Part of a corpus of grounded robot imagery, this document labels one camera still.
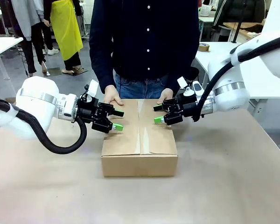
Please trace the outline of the person's left hand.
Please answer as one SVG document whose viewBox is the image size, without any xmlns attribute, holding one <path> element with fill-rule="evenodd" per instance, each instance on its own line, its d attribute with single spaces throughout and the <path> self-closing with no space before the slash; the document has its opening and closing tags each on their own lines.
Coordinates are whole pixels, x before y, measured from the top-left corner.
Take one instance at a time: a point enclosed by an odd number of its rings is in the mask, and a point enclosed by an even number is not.
<svg viewBox="0 0 280 224">
<path fill-rule="evenodd" d="M 172 99 L 173 94 L 174 94 L 174 92 L 170 88 L 165 88 L 161 92 L 161 96 L 159 97 L 157 104 L 161 105 L 164 102 L 164 100 Z"/>
</svg>

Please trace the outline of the person's right hand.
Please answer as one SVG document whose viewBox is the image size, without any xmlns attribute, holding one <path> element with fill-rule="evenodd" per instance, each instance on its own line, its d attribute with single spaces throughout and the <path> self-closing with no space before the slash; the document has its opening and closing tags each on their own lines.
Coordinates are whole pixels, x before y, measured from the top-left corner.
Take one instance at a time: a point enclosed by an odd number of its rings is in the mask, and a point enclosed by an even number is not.
<svg viewBox="0 0 280 224">
<path fill-rule="evenodd" d="M 108 85 L 105 88 L 104 103 L 110 104 L 112 101 L 115 101 L 118 105 L 124 105 L 115 86 Z"/>
</svg>

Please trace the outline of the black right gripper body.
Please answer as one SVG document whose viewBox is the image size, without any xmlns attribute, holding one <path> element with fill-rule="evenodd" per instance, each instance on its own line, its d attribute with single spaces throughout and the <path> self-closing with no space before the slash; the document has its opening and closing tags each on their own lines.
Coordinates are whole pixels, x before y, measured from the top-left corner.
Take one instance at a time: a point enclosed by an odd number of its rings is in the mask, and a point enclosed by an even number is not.
<svg viewBox="0 0 280 224">
<path fill-rule="evenodd" d="M 164 100 L 162 109 L 167 112 L 164 115 L 164 122 L 173 125 L 182 122 L 183 117 L 193 116 L 197 108 L 196 101 L 196 94 L 191 96 L 178 94 L 173 99 Z"/>
</svg>

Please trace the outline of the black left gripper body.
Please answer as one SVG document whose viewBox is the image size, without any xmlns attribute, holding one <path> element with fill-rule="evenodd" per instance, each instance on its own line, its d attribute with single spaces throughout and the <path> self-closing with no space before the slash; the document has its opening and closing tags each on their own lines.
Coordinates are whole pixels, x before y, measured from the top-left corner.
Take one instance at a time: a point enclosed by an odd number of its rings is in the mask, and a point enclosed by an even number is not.
<svg viewBox="0 0 280 224">
<path fill-rule="evenodd" d="M 84 123 L 92 123 L 91 128 L 103 133 L 109 133 L 113 124 L 108 119 L 112 115 L 114 106 L 111 104 L 101 103 L 97 98 L 89 94 L 82 94 L 77 100 L 77 112 L 75 121 L 81 120 Z"/>
</svg>

